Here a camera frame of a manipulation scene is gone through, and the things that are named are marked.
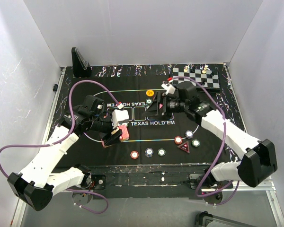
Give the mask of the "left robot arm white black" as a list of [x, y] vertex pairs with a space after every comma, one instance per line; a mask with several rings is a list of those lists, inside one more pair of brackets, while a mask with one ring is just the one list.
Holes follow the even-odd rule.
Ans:
[[128, 121], [129, 114], [122, 104], [107, 111], [102, 99], [86, 96], [83, 104], [70, 107], [59, 120], [48, 140], [50, 145], [40, 148], [33, 160], [18, 174], [11, 173], [8, 176], [12, 191], [34, 210], [40, 211], [53, 196], [68, 188], [92, 188], [92, 173], [86, 166], [75, 165], [58, 174], [52, 171], [68, 149], [89, 130], [101, 133], [104, 147], [128, 139]]

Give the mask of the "green poker chip stack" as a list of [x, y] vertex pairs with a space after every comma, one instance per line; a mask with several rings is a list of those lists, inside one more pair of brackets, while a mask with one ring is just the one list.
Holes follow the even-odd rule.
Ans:
[[159, 156], [162, 157], [166, 154], [166, 151], [165, 151], [165, 149], [160, 148], [160, 149], [158, 149], [157, 153], [158, 153]]

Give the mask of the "red playing card deck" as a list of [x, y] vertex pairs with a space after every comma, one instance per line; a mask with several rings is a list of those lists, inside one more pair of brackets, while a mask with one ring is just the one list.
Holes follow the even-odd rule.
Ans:
[[122, 135], [120, 137], [121, 142], [129, 139], [129, 132], [128, 132], [126, 125], [119, 125], [116, 128], [112, 129], [111, 131], [114, 131], [114, 130], [121, 130], [122, 131]]

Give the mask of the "yellow dealer button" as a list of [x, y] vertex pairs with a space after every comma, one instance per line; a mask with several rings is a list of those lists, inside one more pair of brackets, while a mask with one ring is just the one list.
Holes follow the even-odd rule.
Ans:
[[155, 94], [155, 92], [154, 92], [153, 90], [151, 90], [151, 89], [149, 89], [149, 90], [146, 91], [146, 95], [147, 95], [148, 97], [154, 96], [154, 94]]

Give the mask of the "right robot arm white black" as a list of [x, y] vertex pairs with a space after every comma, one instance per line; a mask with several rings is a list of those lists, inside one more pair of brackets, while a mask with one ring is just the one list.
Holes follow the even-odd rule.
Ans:
[[208, 102], [201, 101], [197, 85], [192, 79], [176, 86], [171, 81], [164, 81], [161, 85], [164, 91], [156, 93], [143, 115], [168, 120], [173, 113], [185, 113], [188, 119], [221, 139], [219, 153], [227, 145], [237, 154], [237, 162], [218, 163], [218, 157], [214, 159], [201, 180], [208, 187], [215, 188], [223, 181], [242, 181], [249, 187], [258, 186], [278, 169], [275, 145], [238, 128], [226, 119], [219, 106], [213, 109]]

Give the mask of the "red poker chip stack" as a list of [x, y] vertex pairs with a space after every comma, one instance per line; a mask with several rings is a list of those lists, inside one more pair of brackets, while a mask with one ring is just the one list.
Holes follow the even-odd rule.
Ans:
[[130, 157], [131, 157], [132, 159], [137, 159], [137, 158], [139, 157], [139, 153], [138, 153], [137, 151], [132, 151], [132, 152], [130, 153]]

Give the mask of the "black triangular all-in marker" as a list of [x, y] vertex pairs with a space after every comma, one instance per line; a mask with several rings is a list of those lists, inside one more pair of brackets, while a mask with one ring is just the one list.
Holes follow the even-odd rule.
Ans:
[[180, 145], [178, 145], [178, 148], [186, 153], [190, 153], [190, 149], [189, 149], [189, 141], [186, 141]]

